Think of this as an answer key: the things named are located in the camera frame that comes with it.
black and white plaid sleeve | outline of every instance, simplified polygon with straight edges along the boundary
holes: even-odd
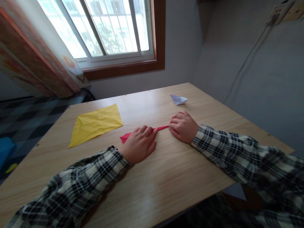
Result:
[[[264,211],[251,224],[304,226],[304,161],[249,136],[201,125],[192,145],[235,181],[255,189]]]
[[[82,159],[55,175],[7,227],[80,227],[86,212],[129,166],[113,146]]]

yellow paper kite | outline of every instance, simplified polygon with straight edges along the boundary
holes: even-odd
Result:
[[[69,148],[123,126],[117,105],[77,116]]]

gray wall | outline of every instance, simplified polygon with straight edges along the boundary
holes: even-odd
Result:
[[[191,82],[202,49],[196,0],[166,0],[166,69],[90,81],[97,99]]]
[[[278,0],[216,3],[193,84],[223,102]],[[304,21],[275,26],[225,103],[304,157]]]
[[[0,72],[0,101],[27,96],[31,95]]]

window sill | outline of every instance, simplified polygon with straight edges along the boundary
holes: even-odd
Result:
[[[165,69],[165,62],[159,62],[154,59],[113,66],[87,68],[83,69],[83,72],[88,80],[96,80],[163,69]]]

red origami paper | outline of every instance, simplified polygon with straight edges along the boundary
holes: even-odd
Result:
[[[163,127],[158,127],[157,129],[158,130],[162,130],[162,129],[164,129],[164,128],[167,128],[168,126],[163,126]],[[130,133],[126,133],[124,136],[121,136],[121,137],[119,137],[120,139],[121,139],[121,142],[124,144],[126,141],[127,141],[127,139],[129,138],[129,136],[132,134],[132,132],[130,132]]]

